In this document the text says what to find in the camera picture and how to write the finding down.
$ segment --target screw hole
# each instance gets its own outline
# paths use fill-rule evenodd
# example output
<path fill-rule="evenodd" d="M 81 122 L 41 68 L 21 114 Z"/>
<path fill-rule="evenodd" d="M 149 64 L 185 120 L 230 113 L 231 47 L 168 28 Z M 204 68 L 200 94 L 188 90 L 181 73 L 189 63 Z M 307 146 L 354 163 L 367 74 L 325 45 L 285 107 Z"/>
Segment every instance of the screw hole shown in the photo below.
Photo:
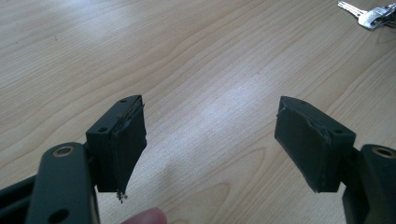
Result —
<path fill-rule="evenodd" d="M 373 152 L 375 152 L 377 155 L 380 155 L 380 156 L 388 158 L 388 159 L 396 159 L 396 153 L 393 151 L 390 151 L 387 148 L 375 147 L 375 148 L 373 148 Z"/>
<path fill-rule="evenodd" d="M 60 147 L 52 152 L 54 157 L 64 157 L 71 154 L 74 150 L 74 147 Z"/>
<path fill-rule="evenodd" d="M 100 128 L 100 129 L 98 130 L 99 133 L 104 133 L 105 131 L 107 131 L 107 128 Z"/>
<path fill-rule="evenodd" d="M 61 209 L 50 215 L 49 223 L 60 223 L 65 219 L 67 219 L 68 216 L 69 216 L 69 211 L 67 209 Z"/>

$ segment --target finger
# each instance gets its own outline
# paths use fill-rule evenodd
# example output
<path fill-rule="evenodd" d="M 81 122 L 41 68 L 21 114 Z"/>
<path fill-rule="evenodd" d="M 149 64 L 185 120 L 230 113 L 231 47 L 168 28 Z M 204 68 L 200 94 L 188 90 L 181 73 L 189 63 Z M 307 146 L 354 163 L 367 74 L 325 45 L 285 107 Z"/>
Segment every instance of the finger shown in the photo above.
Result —
<path fill-rule="evenodd" d="M 167 220 L 165 213 L 161 209 L 151 208 L 128 218 L 122 224 L 167 224 Z"/>

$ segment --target black plastic bracket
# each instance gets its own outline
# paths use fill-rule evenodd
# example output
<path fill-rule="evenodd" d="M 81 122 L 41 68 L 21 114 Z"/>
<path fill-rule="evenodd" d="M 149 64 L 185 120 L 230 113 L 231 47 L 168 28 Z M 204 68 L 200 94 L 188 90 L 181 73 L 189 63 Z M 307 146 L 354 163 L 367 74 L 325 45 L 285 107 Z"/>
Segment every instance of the black plastic bracket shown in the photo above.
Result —
<path fill-rule="evenodd" d="M 275 138 L 314 192 L 343 197 L 347 223 L 396 223 L 396 150 L 353 147 L 356 134 L 309 103 L 282 96 Z"/>
<path fill-rule="evenodd" d="M 142 97 L 116 102 L 86 134 L 84 145 L 49 149 L 36 176 L 0 190 L 0 223 L 99 223 L 94 186 L 126 198 L 147 145 Z"/>

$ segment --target keys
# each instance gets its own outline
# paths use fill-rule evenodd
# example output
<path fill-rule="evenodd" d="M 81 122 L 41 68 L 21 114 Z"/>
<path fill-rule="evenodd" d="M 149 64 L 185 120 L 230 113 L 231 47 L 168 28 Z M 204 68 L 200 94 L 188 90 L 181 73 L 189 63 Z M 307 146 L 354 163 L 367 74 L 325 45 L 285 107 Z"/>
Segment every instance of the keys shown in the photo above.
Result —
<path fill-rule="evenodd" d="M 356 18 L 359 18 L 359 16 L 361 16 L 361 15 L 367 13 L 367 11 L 360 10 L 360 9 L 358 9 L 358 8 L 356 8 L 356 7 L 354 7 L 354 6 L 350 5 L 350 4 L 348 4 L 348 3 L 346 3 L 346 2 L 343 2 L 343 1 L 338 1 L 338 6 L 339 6 L 340 8 L 345 9 L 346 11 L 350 12 L 350 13 L 351 13 L 352 15 L 354 15 Z"/>
<path fill-rule="evenodd" d="M 396 27 L 396 3 L 385 7 L 375 7 L 369 11 L 358 9 L 343 1 L 339 1 L 338 6 L 355 16 L 359 24 L 366 29 L 374 30 L 384 24 L 392 28 Z"/>

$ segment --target wood grain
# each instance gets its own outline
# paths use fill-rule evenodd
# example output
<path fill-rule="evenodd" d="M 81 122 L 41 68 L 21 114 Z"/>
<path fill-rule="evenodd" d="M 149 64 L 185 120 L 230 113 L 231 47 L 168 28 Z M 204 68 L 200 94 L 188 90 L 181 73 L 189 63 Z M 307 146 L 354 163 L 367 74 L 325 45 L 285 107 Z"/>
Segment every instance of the wood grain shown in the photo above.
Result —
<path fill-rule="evenodd" d="M 313 193 L 274 139 L 281 95 L 396 148 L 396 32 L 335 1 L 3 1 L 0 36 L 0 189 L 143 94 L 148 147 L 103 223 L 345 223 L 344 187 Z"/>

